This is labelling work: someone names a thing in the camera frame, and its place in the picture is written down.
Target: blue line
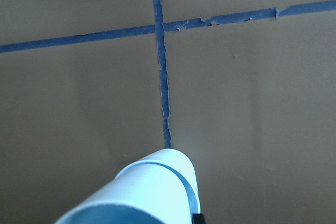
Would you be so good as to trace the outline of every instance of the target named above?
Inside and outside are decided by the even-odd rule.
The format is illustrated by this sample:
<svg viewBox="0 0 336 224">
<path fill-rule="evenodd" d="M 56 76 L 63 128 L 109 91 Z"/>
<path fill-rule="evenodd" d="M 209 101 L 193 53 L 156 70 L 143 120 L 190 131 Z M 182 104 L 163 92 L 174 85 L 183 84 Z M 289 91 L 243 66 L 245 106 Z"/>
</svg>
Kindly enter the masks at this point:
<svg viewBox="0 0 336 224">
<path fill-rule="evenodd" d="M 116 39 L 116 38 L 123 38 L 123 37 L 129 37 L 129 36 L 153 34 L 153 33 L 155 33 L 154 25 L 131 27 L 131 28 L 125 28 L 125 29 L 110 30 L 110 31 L 100 31 L 97 33 L 92 33 L 92 34 L 73 35 L 73 36 L 66 36 L 66 37 L 59 37 L 59 38 L 52 38 L 52 39 L 42 39 L 42 40 L 3 45 L 3 46 L 0 46 L 0 53 L 20 51 L 20 50 L 26 50 L 26 49 L 34 49 L 34 48 L 69 45 L 69 44 L 105 40 L 105 39 Z"/>
<path fill-rule="evenodd" d="M 301 4 L 301 5 L 292 5 L 285 10 L 279 10 L 278 8 L 275 7 L 269 9 L 254 10 L 251 12 L 219 15 L 211 17 L 207 20 L 202 20 L 201 18 L 194 18 L 189 20 L 165 23 L 163 27 L 164 31 L 175 31 L 180 29 L 198 28 L 211 25 L 223 25 L 223 24 L 246 22 L 249 20 L 278 18 L 289 15 L 325 12 L 329 10 L 336 10 L 336 0 Z"/>
<path fill-rule="evenodd" d="M 161 105 L 163 112 L 163 137 L 164 147 L 172 147 L 172 137 L 169 128 L 169 90 L 168 90 L 168 73 L 167 73 L 167 60 L 166 60 L 166 47 L 164 44 L 164 29 L 163 29 L 163 14 L 161 0 L 153 0 L 155 12 L 155 31 L 158 47 L 160 70 L 160 87 L 161 87 Z"/>
</svg>

